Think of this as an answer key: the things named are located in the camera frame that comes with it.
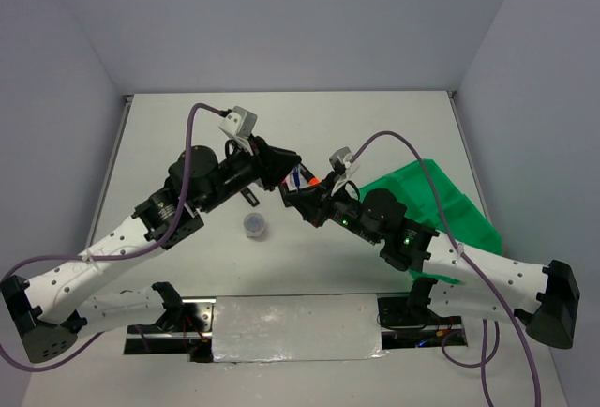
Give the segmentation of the blue ballpoint pen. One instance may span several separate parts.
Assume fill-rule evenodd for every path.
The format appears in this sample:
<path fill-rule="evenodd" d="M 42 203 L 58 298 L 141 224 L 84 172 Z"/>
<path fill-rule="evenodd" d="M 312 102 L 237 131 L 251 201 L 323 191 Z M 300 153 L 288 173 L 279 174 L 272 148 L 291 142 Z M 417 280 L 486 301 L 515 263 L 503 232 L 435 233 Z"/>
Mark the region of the blue ballpoint pen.
<path fill-rule="evenodd" d="M 294 186 L 296 187 L 296 189 L 300 189 L 301 188 L 301 179 L 300 179 L 300 171 L 299 171 L 299 167 L 296 166 L 293 170 L 292 170 L 292 178 L 293 178 L 293 182 L 294 182 Z"/>

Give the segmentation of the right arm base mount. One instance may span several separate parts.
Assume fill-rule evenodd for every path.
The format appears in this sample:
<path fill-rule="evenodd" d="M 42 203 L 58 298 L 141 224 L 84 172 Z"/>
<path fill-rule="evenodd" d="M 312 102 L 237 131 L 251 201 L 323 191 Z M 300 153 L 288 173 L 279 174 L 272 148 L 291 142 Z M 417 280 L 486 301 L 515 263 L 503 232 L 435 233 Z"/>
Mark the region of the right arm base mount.
<path fill-rule="evenodd" d="M 437 348 L 446 339 L 446 346 L 466 346 L 459 316 L 440 317 L 434 313 L 414 315 L 407 305 L 407 295 L 377 298 L 376 321 L 381 328 L 384 350 Z"/>

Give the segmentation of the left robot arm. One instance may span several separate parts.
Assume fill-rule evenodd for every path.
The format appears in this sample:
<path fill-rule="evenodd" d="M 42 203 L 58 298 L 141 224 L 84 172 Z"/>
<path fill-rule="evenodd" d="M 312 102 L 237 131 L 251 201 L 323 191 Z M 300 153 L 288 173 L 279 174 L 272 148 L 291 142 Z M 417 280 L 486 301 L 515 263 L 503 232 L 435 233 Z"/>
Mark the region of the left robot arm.
<path fill-rule="evenodd" d="M 164 186 L 104 238 L 42 275 L 26 279 L 11 271 L 1 293 L 28 360 L 52 363 L 78 339 L 125 325 L 155 324 L 164 331 L 182 325 L 191 312 L 169 282 L 117 294 L 100 290 L 199 231 L 203 213 L 250 184 L 274 190 L 300 161 L 260 137 L 223 161 L 207 146 L 189 145 Z"/>

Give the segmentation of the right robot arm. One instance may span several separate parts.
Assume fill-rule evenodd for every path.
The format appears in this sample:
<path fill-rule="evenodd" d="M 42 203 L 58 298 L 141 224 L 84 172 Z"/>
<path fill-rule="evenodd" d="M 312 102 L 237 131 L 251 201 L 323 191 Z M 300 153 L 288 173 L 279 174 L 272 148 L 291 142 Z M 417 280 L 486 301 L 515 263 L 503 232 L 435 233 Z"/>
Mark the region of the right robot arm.
<path fill-rule="evenodd" d="M 529 264 L 462 244 L 409 219 L 406 206 L 386 188 L 357 200 L 331 177 L 308 188 L 280 186 L 284 203 L 303 220 L 327 220 L 373 245 L 398 271 L 415 271 L 407 302 L 419 324 L 435 318 L 472 316 L 514 322 L 532 339 L 556 349 L 574 345 L 580 290 L 570 265 Z"/>

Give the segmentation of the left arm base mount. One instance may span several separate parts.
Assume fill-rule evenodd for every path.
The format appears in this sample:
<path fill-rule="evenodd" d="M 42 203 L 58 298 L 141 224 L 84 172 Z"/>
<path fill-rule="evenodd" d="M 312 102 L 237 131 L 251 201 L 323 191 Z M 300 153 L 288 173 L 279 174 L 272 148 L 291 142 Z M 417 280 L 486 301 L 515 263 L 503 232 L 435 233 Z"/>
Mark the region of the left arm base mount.
<path fill-rule="evenodd" d="M 189 362 L 212 363 L 215 298 L 183 299 L 187 316 L 179 324 L 131 325 L 127 328 L 124 355 L 183 355 Z"/>

